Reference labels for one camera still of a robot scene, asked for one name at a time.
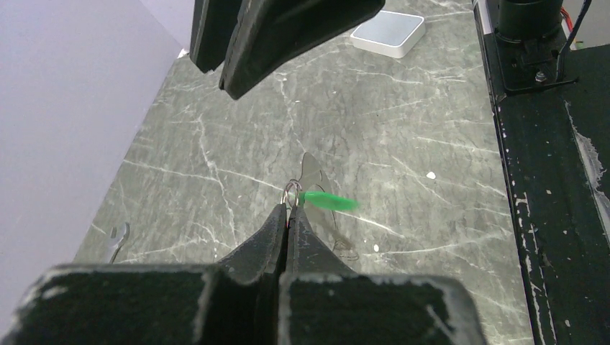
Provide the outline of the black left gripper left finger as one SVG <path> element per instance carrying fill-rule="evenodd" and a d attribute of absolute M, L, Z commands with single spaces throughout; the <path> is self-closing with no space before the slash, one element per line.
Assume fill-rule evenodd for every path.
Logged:
<path fill-rule="evenodd" d="M 70 264 L 27 291 L 3 344 L 275 344 L 287 210 L 214 264 Z"/>

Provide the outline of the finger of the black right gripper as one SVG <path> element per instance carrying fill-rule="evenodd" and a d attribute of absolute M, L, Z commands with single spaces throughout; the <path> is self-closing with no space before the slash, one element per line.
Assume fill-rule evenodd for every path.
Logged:
<path fill-rule="evenodd" d="M 384 1 L 244 1 L 219 88 L 237 100 L 282 64 L 373 18 Z"/>
<path fill-rule="evenodd" d="M 225 59 L 242 0 L 195 0 L 189 56 L 208 73 Z"/>

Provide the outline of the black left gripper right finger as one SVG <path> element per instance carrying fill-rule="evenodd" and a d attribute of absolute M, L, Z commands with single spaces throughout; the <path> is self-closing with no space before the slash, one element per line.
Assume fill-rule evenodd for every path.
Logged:
<path fill-rule="evenodd" d="M 278 344 L 484 344 L 478 311 L 456 279 L 361 274 L 292 210 L 279 280 Z"/>

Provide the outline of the green key tag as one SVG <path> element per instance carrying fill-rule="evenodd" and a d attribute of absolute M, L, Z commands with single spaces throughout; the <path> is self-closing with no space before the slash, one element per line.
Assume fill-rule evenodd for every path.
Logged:
<path fill-rule="evenodd" d="M 351 211 L 358 207 L 356 200 L 317 190 L 302 193 L 300 199 L 304 203 L 331 211 Z"/>

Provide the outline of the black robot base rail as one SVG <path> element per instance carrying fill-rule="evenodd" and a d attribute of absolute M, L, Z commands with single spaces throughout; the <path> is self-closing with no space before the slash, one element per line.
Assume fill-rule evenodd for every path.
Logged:
<path fill-rule="evenodd" d="M 559 1 L 474 1 L 536 344 L 609 342 L 609 46 L 565 46 Z"/>

